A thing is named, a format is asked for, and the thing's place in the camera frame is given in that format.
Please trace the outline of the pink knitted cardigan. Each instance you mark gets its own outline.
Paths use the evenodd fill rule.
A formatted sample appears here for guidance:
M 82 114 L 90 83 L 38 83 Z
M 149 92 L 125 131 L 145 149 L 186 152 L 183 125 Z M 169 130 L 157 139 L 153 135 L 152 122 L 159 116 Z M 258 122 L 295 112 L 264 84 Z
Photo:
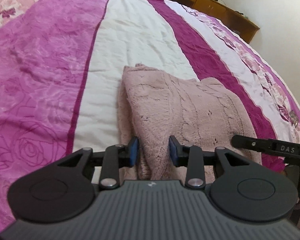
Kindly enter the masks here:
M 123 69 L 118 125 L 122 144 L 139 139 L 136 165 L 121 168 L 121 180 L 184 181 L 186 168 L 170 159 L 170 136 L 205 151 L 230 148 L 237 134 L 256 137 L 241 100 L 218 80 L 183 80 L 142 64 Z

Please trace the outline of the purple floral bedspread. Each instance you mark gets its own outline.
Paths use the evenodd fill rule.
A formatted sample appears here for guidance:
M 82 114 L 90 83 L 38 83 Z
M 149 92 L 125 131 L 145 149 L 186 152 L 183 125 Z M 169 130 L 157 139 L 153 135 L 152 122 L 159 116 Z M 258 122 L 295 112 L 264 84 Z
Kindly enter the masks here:
M 0 232 L 15 221 L 7 192 L 17 179 L 121 143 L 123 69 L 139 64 L 214 78 L 239 97 L 257 138 L 300 143 L 287 85 L 214 17 L 170 0 L 0 0 Z

